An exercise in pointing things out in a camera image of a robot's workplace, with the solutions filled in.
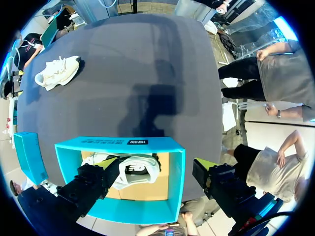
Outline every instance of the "black pants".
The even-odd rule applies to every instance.
[[[246,181],[248,171],[250,170],[252,163],[256,159],[260,150],[254,149],[249,146],[240,144],[234,150],[234,157],[237,160],[235,167],[235,176]]]
[[[227,98],[247,98],[255,101],[266,101],[260,74],[257,65],[257,58],[246,58],[237,60],[219,69],[219,78],[237,78],[243,80],[254,80],[236,88],[221,89],[223,96]]]

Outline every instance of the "turquoise box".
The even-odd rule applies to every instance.
[[[40,153],[37,133],[14,133],[14,143],[23,173],[36,185],[48,179]]]
[[[66,183],[78,174],[81,151],[107,153],[170,153],[168,199],[163,201],[135,201],[98,199],[88,215],[127,224],[164,224],[176,222],[181,206],[184,177],[185,149],[171,137],[119,138],[87,137],[55,144],[59,166]]]

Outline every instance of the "hand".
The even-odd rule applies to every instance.
[[[192,212],[191,211],[187,211],[185,213],[182,213],[182,218],[185,221],[192,220]]]
[[[220,13],[221,15],[224,15],[226,12],[227,12],[227,6],[224,4],[224,3],[222,3],[218,8],[217,8],[217,10],[220,10],[220,9],[222,9],[223,10],[223,12],[222,13]]]
[[[39,45],[38,48],[36,48],[36,54],[40,53],[40,51],[43,49],[43,45]]]
[[[265,110],[269,116],[276,116],[278,114],[278,109],[268,103],[266,104]]]
[[[281,150],[278,151],[277,165],[279,165],[280,168],[285,165],[285,155],[284,152]]]
[[[168,227],[169,227],[168,224],[162,224],[162,225],[158,226],[158,229],[159,230],[166,230]]]
[[[268,55],[269,53],[267,50],[258,50],[256,57],[259,61],[263,61]]]

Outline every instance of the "black logo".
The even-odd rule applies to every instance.
[[[147,145],[149,142],[147,139],[143,140],[129,140],[128,145]]]

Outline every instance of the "gray table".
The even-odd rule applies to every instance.
[[[81,72],[51,91],[34,82],[46,61],[80,56]],[[222,107],[201,23],[133,14],[95,22],[50,45],[26,68],[18,131],[38,133],[49,180],[64,185],[55,143],[76,136],[171,136],[187,150],[183,201],[203,194],[193,159],[219,161]]]

